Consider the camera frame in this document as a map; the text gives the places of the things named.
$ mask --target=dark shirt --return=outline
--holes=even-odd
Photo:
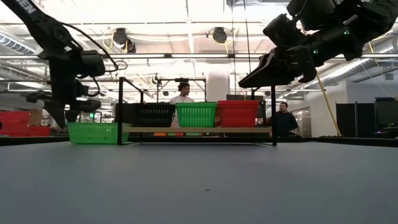
[[[280,137],[287,137],[289,135],[289,131],[293,131],[299,127],[297,125],[296,118],[289,112],[276,112],[276,119],[278,136]]]

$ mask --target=black basket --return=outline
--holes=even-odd
[[[118,121],[119,105],[116,105],[115,120]],[[175,111],[174,105],[157,103],[123,103],[123,123],[135,127],[170,127]]]

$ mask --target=man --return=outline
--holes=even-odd
[[[190,85],[188,83],[180,83],[178,85],[178,90],[179,90],[180,94],[178,96],[173,97],[170,100],[170,104],[174,105],[176,103],[194,103],[194,100],[188,97],[189,89],[190,89]],[[174,113],[172,127],[175,127],[175,128],[180,127],[178,125],[177,112]]]
[[[279,111],[276,112],[278,137],[287,137],[290,134],[299,134],[299,126],[296,119],[287,111],[287,107],[288,105],[286,102],[281,102],[279,105]],[[268,120],[268,123],[271,125],[272,117]]]

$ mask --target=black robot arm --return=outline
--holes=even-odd
[[[367,42],[391,30],[398,16],[397,0],[292,0],[288,19],[281,14],[263,33],[276,44],[260,57],[259,66],[239,82],[243,88],[287,85],[313,80],[316,67],[339,54],[347,61],[358,58]],[[305,35],[297,29],[317,30]]]
[[[96,50],[83,50],[64,27],[68,24],[46,15],[31,0],[1,1],[23,21],[32,37],[43,48],[39,57],[49,61],[51,94],[38,93],[30,95],[27,100],[40,99],[62,107],[62,114],[52,114],[58,118],[56,121],[62,128],[65,125],[65,120],[62,120],[65,105],[70,105],[66,114],[70,122],[74,122],[81,111],[96,111],[101,106],[99,101],[76,99],[81,95],[89,95],[88,87],[76,78],[93,77],[95,80],[95,77],[103,75],[105,66],[102,56]]]

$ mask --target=gray table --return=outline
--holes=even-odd
[[[0,147],[2,224],[398,223],[398,149]]]

